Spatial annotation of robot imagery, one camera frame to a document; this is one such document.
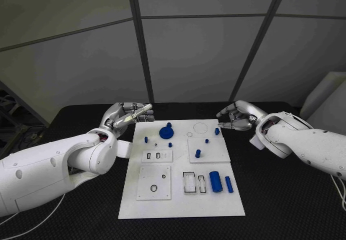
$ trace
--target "gray wall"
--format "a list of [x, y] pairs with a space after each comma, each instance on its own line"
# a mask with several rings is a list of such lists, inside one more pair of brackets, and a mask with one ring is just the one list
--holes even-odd
[[148, 102], [146, 83], [156, 102], [301, 106], [346, 71], [346, 2], [278, 3], [138, 0], [133, 21], [128, 0], [3, 0], [0, 81], [48, 122], [68, 105]]

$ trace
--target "black tabletop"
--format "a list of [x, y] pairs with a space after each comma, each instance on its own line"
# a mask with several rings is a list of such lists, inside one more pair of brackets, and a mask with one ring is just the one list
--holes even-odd
[[[226, 102], [156, 103], [156, 120], [215, 119]], [[297, 113], [284, 102], [254, 103], [268, 113]], [[65, 107], [42, 143], [74, 137], [97, 128], [108, 104]], [[120, 137], [133, 141], [131, 125]], [[117, 158], [111, 170], [65, 196], [43, 223], [17, 239], [346, 239], [346, 212], [330, 176], [291, 154], [278, 158], [249, 143], [254, 129], [222, 129], [245, 216], [121, 219], [128, 159]], [[22, 212], [0, 226], [0, 239], [26, 232], [56, 207], [61, 198]]]

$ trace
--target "round hole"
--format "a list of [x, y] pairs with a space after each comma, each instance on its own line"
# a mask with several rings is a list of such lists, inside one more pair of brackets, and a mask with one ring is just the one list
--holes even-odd
[[157, 191], [157, 186], [151, 185], [150, 190], [151, 190], [151, 192], [156, 192]]

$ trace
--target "black ring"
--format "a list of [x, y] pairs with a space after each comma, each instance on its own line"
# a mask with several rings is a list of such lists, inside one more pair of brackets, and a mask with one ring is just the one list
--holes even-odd
[[151, 192], [156, 192], [157, 191], [157, 186], [156, 186], [156, 190], [154, 191], [153, 191], [153, 186], [156, 186], [156, 185], [151, 185], [150, 190], [151, 190]]

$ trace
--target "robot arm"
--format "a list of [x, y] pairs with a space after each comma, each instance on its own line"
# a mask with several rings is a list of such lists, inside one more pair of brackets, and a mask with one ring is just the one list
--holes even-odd
[[221, 110], [216, 117], [229, 114], [231, 122], [221, 128], [247, 131], [255, 125], [249, 142], [285, 158], [293, 152], [301, 161], [323, 172], [346, 180], [346, 136], [313, 129], [310, 124], [287, 112], [267, 114], [251, 103], [239, 100]]
[[[154, 121], [151, 104], [115, 103], [99, 127], [75, 137], [25, 149], [0, 161], [0, 217], [29, 210], [105, 174], [133, 144], [118, 141], [128, 124]], [[69, 174], [68, 165], [82, 170]]]

